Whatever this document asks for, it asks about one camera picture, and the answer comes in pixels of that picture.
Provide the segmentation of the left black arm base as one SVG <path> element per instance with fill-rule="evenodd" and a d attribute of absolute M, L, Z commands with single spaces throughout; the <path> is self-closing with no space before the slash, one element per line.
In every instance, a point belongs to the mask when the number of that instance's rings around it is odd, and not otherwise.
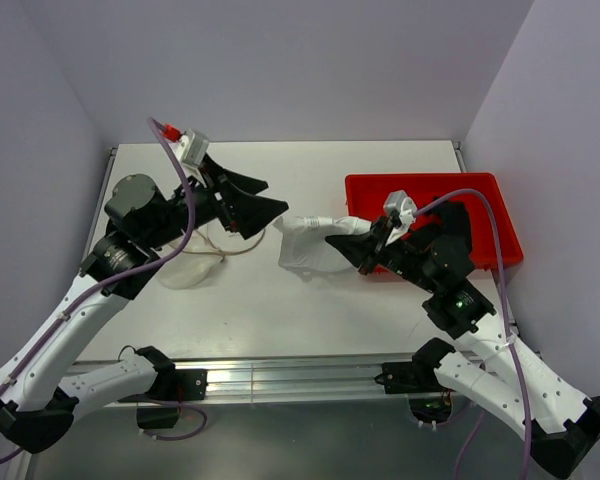
<path fill-rule="evenodd" d="M 140 403 L 157 401 L 154 407 L 136 409 L 137 426 L 151 434 L 172 429 L 183 417 L 185 403 L 201 401 L 206 396 L 207 371 L 205 369 L 176 369 L 160 376 Z"/>

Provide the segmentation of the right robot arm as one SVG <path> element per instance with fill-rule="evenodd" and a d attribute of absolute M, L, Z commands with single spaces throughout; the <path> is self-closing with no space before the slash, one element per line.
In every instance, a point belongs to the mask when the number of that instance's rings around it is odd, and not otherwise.
<path fill-rule="evenodd" d="M 423 389 L 458 392 L 499 418 L 547 473 L 567 479 L 600 439 L 600 396 L 589 397 L 553 371 L 468 279 L 474 265 L 465 240 L 424 227 L 388 242 L 385 222 L 326 242 L 358 271 L 380 266 L 430 293 L 422 304 L 447 340 L 433 338 L 413 355 Z"/>

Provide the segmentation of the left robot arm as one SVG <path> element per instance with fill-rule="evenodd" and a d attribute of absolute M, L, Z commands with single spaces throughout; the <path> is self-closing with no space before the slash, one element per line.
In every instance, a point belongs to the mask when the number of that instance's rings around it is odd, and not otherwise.
<path fill-rule="evenodd" d="M 163 246 L 214 220 L 250 239 L 289 208 L 263 196 L 266 181 L 226 170 L 209 155 L 183 179 L 171 197 L 145 174 L 114 186 L 104 206 L 105 235 L 62 302 L 0 368 L 0 433 L 19 449 L 48 449 L 79 419 L 109 403 L 127 397 L 163 401 L 175 393 L 175 364 L 153 346 L 87 374 L 67 371 L 157 273 Z"/>

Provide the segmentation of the white bra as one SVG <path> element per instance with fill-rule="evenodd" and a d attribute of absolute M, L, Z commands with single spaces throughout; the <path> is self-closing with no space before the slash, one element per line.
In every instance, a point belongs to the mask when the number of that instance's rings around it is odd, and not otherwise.
<path fill-rule="evenodd" d="M 294 273 L 336 274 L 353 266 L 326 238 L 367 233 L 371 222 L 354 216 L 281 216 L 273 226 L 282 234 L 279 267 Z"/>

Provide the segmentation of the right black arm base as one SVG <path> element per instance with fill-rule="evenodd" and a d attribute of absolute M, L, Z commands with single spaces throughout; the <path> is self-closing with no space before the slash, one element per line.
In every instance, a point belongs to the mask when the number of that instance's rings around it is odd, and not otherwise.
<path fill-rule="evenodd" d="M 385 362 L 374 382 L 387 395 L 442 393 L 446 390 L 435 377 L 433 365 L 421 360 Z"/>

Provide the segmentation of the black garment in bin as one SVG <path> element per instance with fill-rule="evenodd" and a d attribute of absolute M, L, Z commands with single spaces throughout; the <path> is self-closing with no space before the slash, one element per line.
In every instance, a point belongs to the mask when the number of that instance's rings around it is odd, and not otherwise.
<path fill-rule="evenodd" d="M 469 213 L 462 202 L 445 201 L 420 215 L 424 224 L 412 229 L 407 242 L 424 250 L 441 236 L 458 237 L 469 253 L 472 252 L 472 234 Z"/>

